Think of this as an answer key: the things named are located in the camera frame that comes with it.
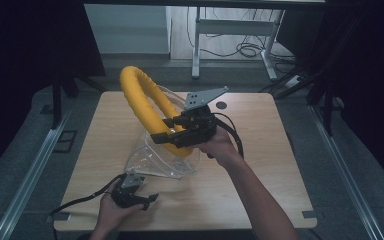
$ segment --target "gray floor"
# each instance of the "gray floor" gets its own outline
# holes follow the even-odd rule
[[[94,78],[109,90],[120,91],[118,74],[126,65],[141,67],[154,81],[173,91],[197,91],[227,85],[232,92],[258,92],[269,83],[260,60],[223,59],[203,61],[199,80],[191,78],[191,62],[162,59],[104,59],[107,77]],[[53,239],[52,224],[46,222],[47,213],[61,204],[72,169],[87,134],[100,93],[76,81],[80,95],[64,98],[63,104],[73,103],[72,114],[64,128],[77,131],[74,145],[67,153],[54,152],[16,223],[10,239]],[[345,188],[338,170],[316,127],[305,96],[308,89],[276,100],[276,104],[290,136],[291,146],[318,218],[314,229],[299,229],[301,239],[370,239],[356,207]],[[12,144],[0,160],[0,221],[14,194],[24,179],[52,124],[52,114],[46,106],[52,104],[50,88],[38,92],[32,109]],[[339,112],[333,115],[333,136],[338,144],[362,194],[369,203],[384,234],[384,171],[376,159],[349,130]],[[57,144],[55,149],[67,146]],[[89,195],[97,189],[91,189]],[[61,239],[76,239],[83,232],[60,233]],[[249,232],[233,233],[155,233],[155,235],[126,235],[126,239],[251,239]]]

